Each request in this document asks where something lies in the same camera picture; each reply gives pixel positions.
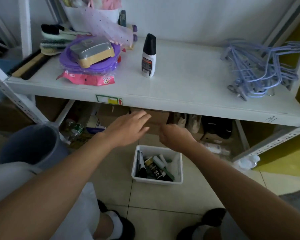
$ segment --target green bottle label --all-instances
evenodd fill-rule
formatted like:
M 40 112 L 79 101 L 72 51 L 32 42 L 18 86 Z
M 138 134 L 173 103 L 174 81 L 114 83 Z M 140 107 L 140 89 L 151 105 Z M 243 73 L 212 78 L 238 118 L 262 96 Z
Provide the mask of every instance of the green bottle label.
M 76 124 L 73 129 L 76 130 L 77 132 L 79 132 L 81 135 L 82 132 L 84 131 L 84 126 L 82 126 L 80 124 Z

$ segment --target purple plastic lid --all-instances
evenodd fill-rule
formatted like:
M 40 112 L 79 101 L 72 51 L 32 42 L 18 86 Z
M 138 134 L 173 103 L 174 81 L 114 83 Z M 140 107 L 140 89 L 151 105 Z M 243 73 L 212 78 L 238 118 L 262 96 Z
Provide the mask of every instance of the purple plastic lid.
M 78 72 L 88 72 L 91 71 L 93 73 L 102 73 L 109 70 L 114 70 L 116 66 L 116 62 L 118 60 L 118 56 L 120 54 L 120 45 L 111 43 L 114 50 L 114 57 L 109 57 L 104 59 L 98 63 L 92 64 L 89 68 L 82 68 L 76 62 L 75 58 L 72 56 L 72 51 L 70 50 L 70 46 L 77 44 L 85 39 L 90 39 L 91 36 L 84 36 L 80 38 L 76 38 L 70 44 L 67 45 L 65 50 L 61 53 L 59 57 L 60 63 L 67 69 L 76 70 Z

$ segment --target white bucket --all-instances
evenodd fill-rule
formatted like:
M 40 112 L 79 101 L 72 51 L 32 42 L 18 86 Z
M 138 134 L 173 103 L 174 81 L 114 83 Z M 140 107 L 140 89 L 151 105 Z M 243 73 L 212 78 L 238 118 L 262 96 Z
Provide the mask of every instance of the white bucket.
M 143 157 L 153 157 L 162 154 L 164 158 L 171 159 L 172 162 L 168 163 L 167 170 L 174 176 L 174 181 L 156 180 L 150 178 L 136 177 L 137 175 L 137 152 L 140 150 L 143 153 Z M 137 182 L 161 184 L 161 185 L 176 185 L 183 183 L 183 167 L 182 167 L 182 155 L 179 152 L 172 151 L 169 148 L 149 146 L 149 145 L 137 145 L 136 152 L 134 154 L 133 166 L 131 176 Z
M 84 22 L 84 18 L 82 16 L 82 14 L 81 14 L 80 8 L 66 7 L 63 4 L 62 4 L 62 7 L 65 11 L 65 14 L 67 15 L 67 18 L 68 18 L 72 28 L 75 31 L 90 32 L 86 28 L 86 24 Z M 112 21 L 114 23 L 118 23 L 120 9 L 115 9 L 115 10 L 95 9 L 95 12 L 99 12 L 103 16 L 109 18 L 110 21 Z

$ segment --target trash can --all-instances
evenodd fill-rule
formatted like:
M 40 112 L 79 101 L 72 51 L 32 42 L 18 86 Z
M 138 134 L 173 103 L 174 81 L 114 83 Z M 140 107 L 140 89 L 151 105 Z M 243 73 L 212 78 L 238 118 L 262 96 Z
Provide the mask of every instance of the trash can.
M 0 164 L 26 162 L 42 170 L 48 169 L 69 155 L 59 131 L 49 125 L 30 125 L 8 138 L 1 149 Z

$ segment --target white wall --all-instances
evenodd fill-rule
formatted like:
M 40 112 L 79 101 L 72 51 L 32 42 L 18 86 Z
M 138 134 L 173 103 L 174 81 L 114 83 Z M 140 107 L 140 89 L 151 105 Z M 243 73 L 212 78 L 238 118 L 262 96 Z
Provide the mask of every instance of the white wall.
M 217 44 L 227 38 L 262 42 L 295 0 L 122 0 L 138 35 Z
M 45 0 L 30 0 L 32 49 L 39 49 L 41 40 L 41 24 L 54 24 Z M 17 43 L 21 44 L 18 0 L 0 0 L 0 18 L 12 32 Z

